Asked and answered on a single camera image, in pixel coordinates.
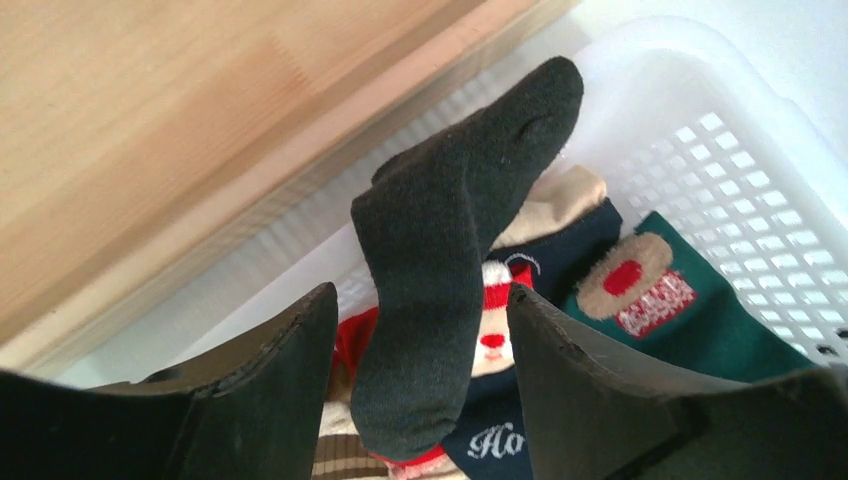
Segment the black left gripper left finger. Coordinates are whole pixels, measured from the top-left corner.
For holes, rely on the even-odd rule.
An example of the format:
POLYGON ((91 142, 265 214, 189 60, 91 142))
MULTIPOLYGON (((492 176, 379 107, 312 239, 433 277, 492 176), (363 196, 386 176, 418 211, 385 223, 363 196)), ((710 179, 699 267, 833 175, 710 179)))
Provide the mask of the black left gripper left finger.
POLYGON ((1 374, 5 479, 307 479, 338 320, 324 283, 137 383, 1 374))

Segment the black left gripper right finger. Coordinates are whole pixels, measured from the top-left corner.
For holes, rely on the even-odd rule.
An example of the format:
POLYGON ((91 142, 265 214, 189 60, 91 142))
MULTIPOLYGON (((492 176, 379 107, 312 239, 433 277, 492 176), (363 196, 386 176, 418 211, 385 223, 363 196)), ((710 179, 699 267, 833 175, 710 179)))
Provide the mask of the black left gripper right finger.
POLYGON ((511 289, 508 325, 538 479, 843 479, 847 371, 755 383, 683 369, 511 289))

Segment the dark printed sock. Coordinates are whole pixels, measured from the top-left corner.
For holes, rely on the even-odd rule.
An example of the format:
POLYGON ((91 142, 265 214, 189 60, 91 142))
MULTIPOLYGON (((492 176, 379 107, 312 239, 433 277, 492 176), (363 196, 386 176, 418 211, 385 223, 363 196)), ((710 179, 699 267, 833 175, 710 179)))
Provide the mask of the dark printed sock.
POLYGON ((466 400, 441 446, 467 479, 531 479, 507 304, 513 285, 532 285, 532 270, 486 261, 482 278, 484 305, 466 400))

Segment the dark green sock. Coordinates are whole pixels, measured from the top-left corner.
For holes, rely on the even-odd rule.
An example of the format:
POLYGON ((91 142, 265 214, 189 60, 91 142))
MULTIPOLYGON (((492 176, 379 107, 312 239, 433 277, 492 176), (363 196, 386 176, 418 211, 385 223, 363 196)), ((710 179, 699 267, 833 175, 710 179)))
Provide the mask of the dark green sock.
POLYGON ((814 367, 741 305, 730 283, 657 212, 561 301, 571 318, 646 355, 753 383, 814 367))

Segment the red sock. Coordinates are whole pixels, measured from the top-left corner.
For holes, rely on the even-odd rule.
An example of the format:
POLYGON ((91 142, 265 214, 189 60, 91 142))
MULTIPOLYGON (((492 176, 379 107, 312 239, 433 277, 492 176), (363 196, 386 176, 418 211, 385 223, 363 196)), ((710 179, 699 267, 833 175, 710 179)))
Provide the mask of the red sock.
POLYGON ((342 321, 337 328, 333 364, 353 375, 367 349, 378 319, 378 308, 368 309, 342 321))
POLYGON ((408 461, 393 461, 375 453, 371 456, 388 468, 389 478, 395 480, 469 480, 469 477, 450 459, 441 446, 408 461))

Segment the navy sock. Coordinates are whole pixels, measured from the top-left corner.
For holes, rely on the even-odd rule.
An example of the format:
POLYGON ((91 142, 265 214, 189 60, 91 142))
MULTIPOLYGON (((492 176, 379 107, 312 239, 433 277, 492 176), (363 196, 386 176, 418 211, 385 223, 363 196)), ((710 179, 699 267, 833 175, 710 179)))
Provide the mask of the navy sock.
POLYGON ((622 224, 604 180, 580 165, 568 169, 530 194, 496 238, 483 267, 484 308, 505 307, 513 283, 559 304, 618 241, 622 224))

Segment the black grey sock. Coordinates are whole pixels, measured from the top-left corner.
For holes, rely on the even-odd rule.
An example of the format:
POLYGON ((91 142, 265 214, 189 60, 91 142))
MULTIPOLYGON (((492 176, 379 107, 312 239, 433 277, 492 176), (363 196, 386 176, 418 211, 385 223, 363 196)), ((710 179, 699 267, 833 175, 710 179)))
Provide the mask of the black grey sock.
POLYGON ((583 94, 577 66, 551 58, 390 158, 353 200, 378 294, 351 408, 370 452, 410 461, 454 429, 484 305, 483 261, 571 136, 583 94))

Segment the white perforated plastic basket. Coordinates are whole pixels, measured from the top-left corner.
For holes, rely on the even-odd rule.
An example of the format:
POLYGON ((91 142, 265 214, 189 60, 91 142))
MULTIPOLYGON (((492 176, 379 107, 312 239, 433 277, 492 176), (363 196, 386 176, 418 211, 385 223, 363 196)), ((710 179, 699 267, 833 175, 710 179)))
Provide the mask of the white perforated plastic basket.
POLYGON ((114 337, 56 375, 88 388, 137 381, 278 313, 330 281, 339 311, 375 303, 351 200, 391 155, 488 104, 554 55, 586 85, 556 162, 599 174, 633 227, 660 213, 779 338, 821 364, 847 360, 847 167, 800 110, 723 36, 653 17, 591 42, 559 22, 356 159, 114 337))

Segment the brown striped sock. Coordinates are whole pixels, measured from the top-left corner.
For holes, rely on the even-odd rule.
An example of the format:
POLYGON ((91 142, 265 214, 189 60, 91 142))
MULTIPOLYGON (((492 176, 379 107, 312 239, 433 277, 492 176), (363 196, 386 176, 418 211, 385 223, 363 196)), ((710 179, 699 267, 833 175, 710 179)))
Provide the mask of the brown striped sock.
POLYGON ((341 362, 330 370, 311 479, 389 479, 386 465, 364 448, 350 414, 352 375, 341 362))

